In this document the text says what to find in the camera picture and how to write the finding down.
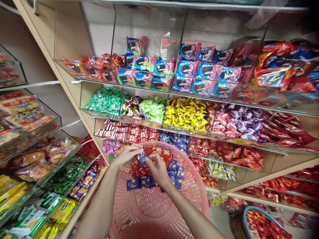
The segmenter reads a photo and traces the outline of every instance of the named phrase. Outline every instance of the shelving unit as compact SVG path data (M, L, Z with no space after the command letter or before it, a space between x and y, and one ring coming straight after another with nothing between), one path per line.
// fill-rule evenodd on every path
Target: shelving unit
M155 1L149 1L148 3L153 5L149 7L144 6L141 1L133 1L133 4L138 6L132 7L121 4L112 5L108 1L98 1L93 4L90 2L41 0L38 5L37 16L26 1L14 0L14 3L107 162L109 162L107 160L109 155L103 153L103 140L94 135L97 129L103 127L105 119L144 125L220 142L230 142L235 145L250 146L264 157L264 169L257 173L250 169L235 166L237 177L240 180L237 182L220 180L218 189L206 187L207 191L278 206L295 212L317 215L311 210L257 199L242 195L237 191L279 176L288 175L300 169L318 165L318 152L281 146L274 142L257 143L252 140L220 136L212 132L170 126L163 122L155 123L132 119L123 117L121 111L118 112L118 115L92 112L86 110L85 106L98 88L115 86L122 93L128 92L131 95L141 97L157 95L166 100L175 96L180 98L194 97L202 102L232 103L268 110L272 114L277 112L290 113L293 117L298 117L304 130L311 136L318 138L318 94L294 91L282 92L274 88L234 84L234 90L223 98L207 97L199 94L176 92L171 88L164 92L137 86L100 82L90 76L79 77L78 74L71 74L67 66L70 63L73 64L71 60L87 56L101 57L104 53L110 53L111 55L112 53L125 54L127 51L127 36L133 38L148 36L149 43L146 48L146 55L158 54L163 59L178 58L181 43L188 41L202 42L206 45L213 42L217 49L226 50L236 47L233 45L234 42L245 36L257 36L262 41L292 40L302 36L304 25L299 21L305 18L306 8L279 7L278 9L281 12L275 15L267 25L256 21L255 23L260 24L260 27L252 30L245 24L257 13L259 7L256 6L207 3L197 5L200 9L192 9L194 5L185 4L181 7L180 2L161 1L155 3ZM273 8L268 7L262 8L265 11L273 10ZM81 68L87 65L87 63L80 62L77 67ZM107 67L107 71L115 78L114 72L118 69L121 68ZM175 77L176 70L177 64L173 74L168 76ZM274 98L280 100L270 105L269 102ZM319 141L317 140L307 146L318 148ZM61 238L66 238L84 206L78 209Z

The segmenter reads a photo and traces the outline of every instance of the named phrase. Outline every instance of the floor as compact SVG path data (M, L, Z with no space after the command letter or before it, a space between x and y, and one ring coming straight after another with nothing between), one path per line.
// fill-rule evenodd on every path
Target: floor
M220 207L210 208L210 220L211 222L224 234L226 239L234 239L234 236L229 227L229 216ZM285 229L289 232L293 239L310 239L312 235L311 230L294 228L289 225L285 225Z

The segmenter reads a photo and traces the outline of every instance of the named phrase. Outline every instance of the pink basket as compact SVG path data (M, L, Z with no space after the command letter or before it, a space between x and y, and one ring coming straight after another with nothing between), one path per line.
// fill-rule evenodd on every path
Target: pink basket
M181 193L209 218L207 193L191 160L178 148L164 142L149 141L141 145L144 149L163 147L172 151L173 159L178 160L178 165L185 171ZM128 167L119 171L110 239L193 238L172 200L166 193L161 193L159 187L126 191L126 181L132 179L129 171Z

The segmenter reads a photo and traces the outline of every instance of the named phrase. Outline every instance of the wooden shelf frame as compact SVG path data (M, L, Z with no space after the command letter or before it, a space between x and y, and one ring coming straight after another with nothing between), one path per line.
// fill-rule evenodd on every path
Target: wooden shelf frame
M73 77L65 71L55 60L55 55L57 50L60 51L59 54L67 53L68 56L75 56L75 59L78 58L78 53L86 52L86 55L93 55L92 45L90 38L87 33L86 25L81 5L76 1L54 1L54 4L50 0L42 0L42 2L47 2L47 4L39 4L39 16L36 16L33 12L33 8L28 5L25 0L14 0L15 5L17 6L19 12L21 13L22 18L26 22L28 28L30 29L33 37L38 43L41 51L43 52L45 58L47 59L49 65L51 66L53 72L61 83L64 91L69 97L73 107L80 116L84 126L91 135L94 143L98 146L100 153L103 155L103 158L108 163L106 154L103 153L103 141L99 140L98 137L94 136L94 128L96 124L95 118L91 118L89 114L80 110L81 104L81 94L87 94L90 96L92 94L92 89L90 87L96 88L99 87L99 84L91 83L88 88L81 88L81 84L72 84ZM74 18L68 17L67 15L57 14L57 11L49 6L54 5L58 6L58 9L63 10L66 13L69 13L72 16L76 16L78 19L83 19L83 22L75 20ZM309 121L306 125L307 128L313 130L315 125L318 125L314 117L313 120ZM235 193L235 191L272 179L282 175L286 175L304 168L308 168L314 165L319 164L319 158L316 155L288 155L283 156L277 153L272 153L262 150L262 154L265 157L265 169L267 172L251 172L247 171L242 184L220 181L219 188L222 190L214 189L213 191L221 194L228 195L232 197L243 198L251 201L259 201L261 203L273 206L280 206L282 208L288 208L289 206L283 206L282 204L274 204L265 200L253 200L252 197L243 196ZM93 187L89 191L86 200L89 200L92 195ZM80 206L76 212L76 217L73 216L70 224L67 226L67 230L63 233L66 238L66 234L70 232L70 228L73 227L75 221L79 217L82 208L85 206Z

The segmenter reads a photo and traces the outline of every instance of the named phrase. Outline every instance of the teal basket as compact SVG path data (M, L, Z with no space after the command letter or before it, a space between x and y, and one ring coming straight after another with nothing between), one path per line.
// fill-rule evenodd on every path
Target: teal basket
M263 212L265 214L265 217L267 219L269 219L270 221L276 223L277 225L279 225L282 229L284 229L284 227L282 225L280 225L279 222L276 221L276 219L274 219L272 216L269 215L268 212L258 208L258 207L255 207L255 206L248 206L247 208L245 208L244 210L244 214L243 214L243 225L244 225L244 228L245 228L245 231L246 231L246 235L249 239L254 239L252 234L250 233L250 230L249 230L249 226L248 226L248 223L247 223L247 212L250 211L250 210L254 210L254 211L259 211L259 212Z

